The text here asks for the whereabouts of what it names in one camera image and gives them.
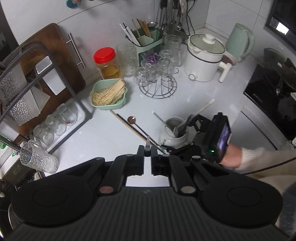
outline green basket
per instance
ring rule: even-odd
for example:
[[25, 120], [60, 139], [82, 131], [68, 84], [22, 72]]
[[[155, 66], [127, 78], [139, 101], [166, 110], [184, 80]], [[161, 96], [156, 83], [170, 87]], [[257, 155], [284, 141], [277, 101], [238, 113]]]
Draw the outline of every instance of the green basket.
[[[110, 87], [111, 85], [113, 85], [114, 83], [116, 83], [119, 79], [108, 79], [108, 80], [99, 80], [98, 82], [96, 82], [94, 84], [94, 87], [91, 91], [91, 95], [92, 93], [96, 92], [99, 93], [101, 91], [103, 91], [104, 89], [107, 89], [108, 87]], [[111, 105], [94, 105], [91, 101], [91, 105], [93, 107], [96, 107], [100, 110], [116, 110], [116, 109], [120, 109], [123, 107], [123, 105], [126, 102], [126, 92], [127, 92], [127, 88], [126, 91], [123, 94], [123, 97], [121, 99], [119, 99], [115, 104], [111, 104]]]

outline device screen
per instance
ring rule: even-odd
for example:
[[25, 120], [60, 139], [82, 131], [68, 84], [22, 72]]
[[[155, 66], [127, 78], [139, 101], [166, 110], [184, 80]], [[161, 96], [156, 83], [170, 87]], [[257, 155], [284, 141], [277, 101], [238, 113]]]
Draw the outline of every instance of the device screen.
[[230, 130], [229, 124], [225, 123], [217, 143], [219, 160], [222, 160], [222, 158], [224, 157], [230, 134], [231, 134], [231, 130]]

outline jar with red lid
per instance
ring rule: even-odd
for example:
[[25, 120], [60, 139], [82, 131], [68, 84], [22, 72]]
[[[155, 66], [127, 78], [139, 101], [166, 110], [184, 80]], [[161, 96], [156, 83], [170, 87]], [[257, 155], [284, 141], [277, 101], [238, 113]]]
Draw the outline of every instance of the jar with red lid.
[[96, 66], [101, 70], [104, 79], [121, 78], [115, 50], [111, 47], [101, 48], [94, 54]]

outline ridged black surface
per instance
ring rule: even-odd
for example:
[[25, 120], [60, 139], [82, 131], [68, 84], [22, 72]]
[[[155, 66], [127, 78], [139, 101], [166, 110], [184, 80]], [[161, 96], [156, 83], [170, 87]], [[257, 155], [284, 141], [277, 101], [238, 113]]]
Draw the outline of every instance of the ridged black surface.
[[287, 237], [273, 225], [238, 229], [220, 224], [193, 197], [177, 195], [170, 187], [123, 187], [117, 195], [99, 198], [80, 220], [56, 228], [22, 224], [7, 240], [281, 241]]

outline person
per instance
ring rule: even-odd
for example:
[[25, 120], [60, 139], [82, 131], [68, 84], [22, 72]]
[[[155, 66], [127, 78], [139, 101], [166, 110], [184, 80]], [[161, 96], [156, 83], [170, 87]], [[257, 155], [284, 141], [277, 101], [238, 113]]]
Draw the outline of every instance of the person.
[[[296, 157], [296, 150], [267, 151], [264, 148], [248, 150], [230, 144], [220, 164], [236, 170], [252, 172], [280, 164], [294, 157]], [[250, 176], [270, 184], [280, 192], [283, 208], [276, 226], [291, 236], [296, 232], [296, 160]]]

